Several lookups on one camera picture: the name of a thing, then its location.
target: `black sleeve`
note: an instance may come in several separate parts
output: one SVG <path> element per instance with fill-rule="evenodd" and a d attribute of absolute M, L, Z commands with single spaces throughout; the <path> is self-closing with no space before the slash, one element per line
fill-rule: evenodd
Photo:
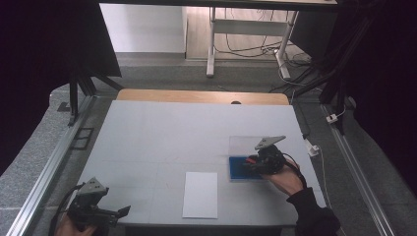
<path fill-rule="evenodd" d="M 297 236 L 332 236 L 340 228 L 340 222 L 333 211 L 317 205 L 313 189 L 307 188 L 287 200 L 298 212 Z"/>

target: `white paper sheet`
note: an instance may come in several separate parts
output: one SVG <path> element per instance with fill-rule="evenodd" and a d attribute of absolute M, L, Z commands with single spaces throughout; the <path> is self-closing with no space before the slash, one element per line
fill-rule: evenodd
<path fill-rule="evenodd" d="M 186 173 L 183 217 L 217 218 L 217 173 Z"/>

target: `person's arm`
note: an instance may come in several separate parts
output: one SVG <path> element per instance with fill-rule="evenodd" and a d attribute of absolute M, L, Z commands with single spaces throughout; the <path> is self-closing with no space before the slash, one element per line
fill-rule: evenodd
<path fill-rule="evenodd" d="M 340 222 L 333 211 L 317 205 L 313 189 L 303 189 L 303 184 L 294 171 L 288 166 L 273 175 L 263 175 L 265 179 L 280 191 L 289 196 L 287 201 L 295 206 L 298 212 L 297 236 L 332 236 L 340 228 Z"/>

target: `white table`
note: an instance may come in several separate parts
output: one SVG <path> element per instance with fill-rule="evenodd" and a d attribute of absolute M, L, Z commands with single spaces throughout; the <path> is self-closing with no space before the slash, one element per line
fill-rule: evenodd
<path fill-rule="evenodd" d="M 115 100 L 80 183 L 96 177 L 109 187 L 101 208 L 131 205 L 129 215 L 119 220 L 129 225 L 295 225 L 295 208 L 272 184 L 229 181 L 231 137 L 280 135 L 287 138 L 278 148 L 301 165 L 323 207 L 325 200 L 289 105 Z M 182 217 L 186 172 L 217 173 L 217 219 Z"/>

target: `white wall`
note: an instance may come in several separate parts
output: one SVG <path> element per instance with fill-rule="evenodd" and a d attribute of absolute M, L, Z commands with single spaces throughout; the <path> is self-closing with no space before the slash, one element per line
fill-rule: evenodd
<path fill-rule="evenodd" d="M 185 52 L 184 7 L 100 4 L 115 52 Z"/>

